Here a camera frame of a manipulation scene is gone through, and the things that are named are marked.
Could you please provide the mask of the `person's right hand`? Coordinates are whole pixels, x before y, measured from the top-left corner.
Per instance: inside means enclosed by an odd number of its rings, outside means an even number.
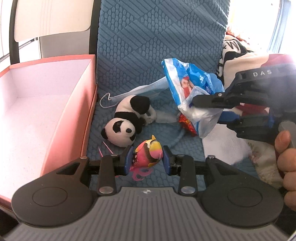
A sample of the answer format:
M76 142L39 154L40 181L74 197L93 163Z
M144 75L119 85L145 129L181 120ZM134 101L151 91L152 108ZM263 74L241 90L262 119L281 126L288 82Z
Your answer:
M275 139L274 147L279 154L277 166L284 173L283 186L287 190L284 201L286 206L295 211L295 148L289 148L291 135L289 131L281 131Z

